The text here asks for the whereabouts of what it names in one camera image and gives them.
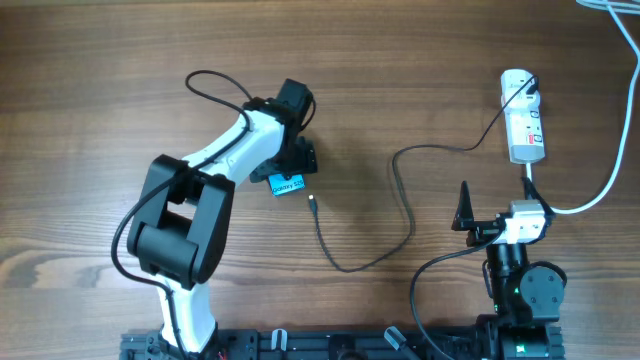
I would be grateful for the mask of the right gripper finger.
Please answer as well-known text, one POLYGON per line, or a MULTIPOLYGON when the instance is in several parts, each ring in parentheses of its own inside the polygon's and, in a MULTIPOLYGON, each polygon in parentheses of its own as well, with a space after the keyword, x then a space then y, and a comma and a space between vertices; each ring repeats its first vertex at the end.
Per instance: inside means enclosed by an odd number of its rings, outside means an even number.
POLYGON ((533 182, 528 177, 521 178, 524 188, 525 197, 528 200, 536 200, 538 201, 545 213, 545 218, 550 220, 556 217, 556 213, 551 209, 549 204, 544 200, 544 198, 539 194, 537 189, 535 188, 533 182))
POLYGON ((469 231, 474 228, 474 214, 469 193, 468 183, 463 181, 460 186, 459 200, 451 225, 453 231, 469 231))

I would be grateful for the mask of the blue Galaxy smartphone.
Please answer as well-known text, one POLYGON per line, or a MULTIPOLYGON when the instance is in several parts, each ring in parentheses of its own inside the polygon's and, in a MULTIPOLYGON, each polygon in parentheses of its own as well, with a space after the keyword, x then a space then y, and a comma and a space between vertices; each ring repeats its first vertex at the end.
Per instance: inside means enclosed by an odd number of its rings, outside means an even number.
POLYGON ((305 181, 302 175, 285 177, 282 174, 275 174, 268 177, 268 182, 271 188, 272 195, 275 197, 305 188, 305 181))

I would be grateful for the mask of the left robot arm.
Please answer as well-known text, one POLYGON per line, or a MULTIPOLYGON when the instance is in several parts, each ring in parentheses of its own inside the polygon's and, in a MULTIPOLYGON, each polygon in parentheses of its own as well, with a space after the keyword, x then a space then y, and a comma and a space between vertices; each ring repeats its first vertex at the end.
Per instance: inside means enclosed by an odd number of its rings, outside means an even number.
POLYGON ((224 252, 235 190, 245 180, 267 181, 274 193, 303 187, 304 175, 318 169, 301 134, 315 110, 309 88, 288 79, 276 97, 250 97, 238 107, 236 124, 207 147, 182 159, 161 155, 149 166, 118 231, 144 273, 139 282, 161 297, 159 358, 214 355, 218 324, 206 284, 224 252))

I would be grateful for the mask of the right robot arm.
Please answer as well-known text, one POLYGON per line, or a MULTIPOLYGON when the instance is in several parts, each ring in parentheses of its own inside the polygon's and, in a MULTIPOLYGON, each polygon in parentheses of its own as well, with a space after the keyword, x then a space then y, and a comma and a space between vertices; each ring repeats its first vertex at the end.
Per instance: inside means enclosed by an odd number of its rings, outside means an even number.
POLYGON ((467 246, 484 250, 482 271, 492 315, 480 315, 474 325, 471 359, 540 359, 566 357, 560 306, 568 282, 566 273, 548 261, 532 262, 527 248, 541 241, 555 213, 528 178, 525 198, 514 200, 493 220, 474 217, 469 187, 461 183, 452 229, 467 233, 467 246))

